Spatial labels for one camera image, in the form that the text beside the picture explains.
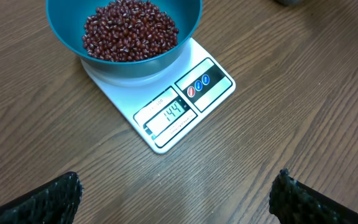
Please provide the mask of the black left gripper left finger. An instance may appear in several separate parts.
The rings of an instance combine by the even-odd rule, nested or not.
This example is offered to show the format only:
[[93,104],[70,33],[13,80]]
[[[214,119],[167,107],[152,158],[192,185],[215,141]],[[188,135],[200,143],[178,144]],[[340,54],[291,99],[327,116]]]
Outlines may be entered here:
[[0,206],[0,224],[72,224],[83,194],[76,172],[67,172]]

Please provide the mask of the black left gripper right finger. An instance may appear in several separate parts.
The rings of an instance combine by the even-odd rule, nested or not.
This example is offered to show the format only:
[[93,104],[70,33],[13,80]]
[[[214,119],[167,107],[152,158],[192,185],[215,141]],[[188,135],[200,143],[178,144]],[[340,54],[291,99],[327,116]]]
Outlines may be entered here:
[[281,224],[358,224],[358,213],[280,170],[272,182],[269,212]]

